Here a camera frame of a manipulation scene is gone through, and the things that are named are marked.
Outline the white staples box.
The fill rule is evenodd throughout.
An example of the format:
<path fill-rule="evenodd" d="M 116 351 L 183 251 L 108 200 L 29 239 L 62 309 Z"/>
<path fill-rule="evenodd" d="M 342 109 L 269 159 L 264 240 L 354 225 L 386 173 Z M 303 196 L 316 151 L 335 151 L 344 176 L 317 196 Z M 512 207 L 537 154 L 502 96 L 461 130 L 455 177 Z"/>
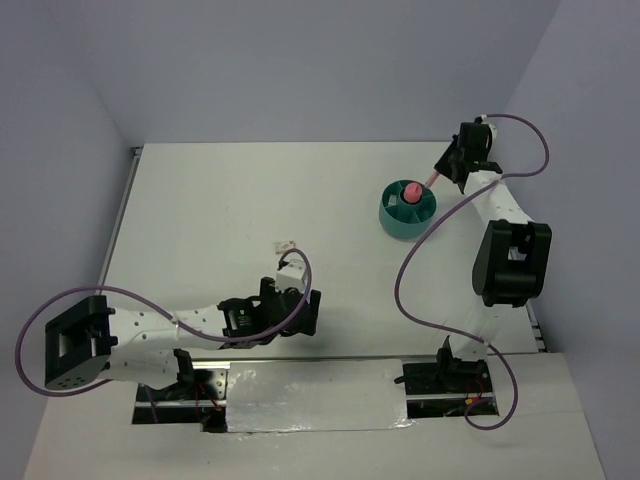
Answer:
<path fill-rule="evenodd" d="M 293 240 L 278 241 L 274 243 L 274 251 L 276 254 L 282 254 L 289 249 L 295 248 L 296 244 Z"/>

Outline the pink-capped marker tube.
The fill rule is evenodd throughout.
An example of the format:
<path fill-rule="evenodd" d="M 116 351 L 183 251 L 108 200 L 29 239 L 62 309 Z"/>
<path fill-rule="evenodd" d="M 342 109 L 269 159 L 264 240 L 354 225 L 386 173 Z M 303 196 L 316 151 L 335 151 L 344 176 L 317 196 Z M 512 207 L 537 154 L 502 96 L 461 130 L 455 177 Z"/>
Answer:
<path fill-rule="evenodd" d="M 410 205 L 418 204 L 422 200 L 423 185 L 418 182 L 411 182 L 406 185 L 403 191 L 403 200 Z"/>

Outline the pink correction tape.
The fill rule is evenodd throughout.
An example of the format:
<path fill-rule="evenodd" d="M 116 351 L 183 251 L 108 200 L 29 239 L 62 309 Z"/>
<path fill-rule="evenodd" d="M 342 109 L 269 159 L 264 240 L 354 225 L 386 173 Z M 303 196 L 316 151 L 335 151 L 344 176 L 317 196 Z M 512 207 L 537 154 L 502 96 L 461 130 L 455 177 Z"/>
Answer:
<path fill-rule="evenodd" d="M 425 187 L 426 188 L 431 188 L 433 186 L 433 184 L 437 181 L 439 176 L 440 176 L 440 174 L 437 171 L 433 171 L 432 174 L 427 179 L 427 181 L 425 182 Z"/>

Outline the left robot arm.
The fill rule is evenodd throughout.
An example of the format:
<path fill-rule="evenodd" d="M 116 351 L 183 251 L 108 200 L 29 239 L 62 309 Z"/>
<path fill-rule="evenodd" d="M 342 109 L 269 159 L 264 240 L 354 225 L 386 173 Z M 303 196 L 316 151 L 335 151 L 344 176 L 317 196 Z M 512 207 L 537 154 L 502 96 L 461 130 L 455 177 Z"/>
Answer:
<path fill-rule="evenodd" d="M 279 288 L 262 278 L 258 294 L 170 315 L 109 305 L 88 296 L 45 326 L 45 386 L 54 392 L 100 379 L 145 384 L 172 398 L 196 385 L 192 349 L 251 349 L 316 332 L 321 293 Z"/>

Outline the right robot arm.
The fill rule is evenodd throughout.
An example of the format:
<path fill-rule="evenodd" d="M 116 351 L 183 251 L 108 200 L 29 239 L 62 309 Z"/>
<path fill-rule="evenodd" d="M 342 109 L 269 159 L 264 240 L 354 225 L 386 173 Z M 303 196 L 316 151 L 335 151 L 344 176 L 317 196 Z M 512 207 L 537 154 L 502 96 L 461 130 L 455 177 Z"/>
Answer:
<path fill-rule="evenodd" d="M 463 122 L 436 163 L 435 171 L 471 199 L 485 226 L 471 272 L 477 296 L 461 328 L 471 336 L 449 335 L 438 350 L 436 383 L 446 391 L 482 382 L 486 357 L 510 308 L 521 309 L 540 295 L 546 275 L 552 231 L 518 205 L 503 180 L 503 170 L 489 159 L 497 128 L 486 116 Z"/>

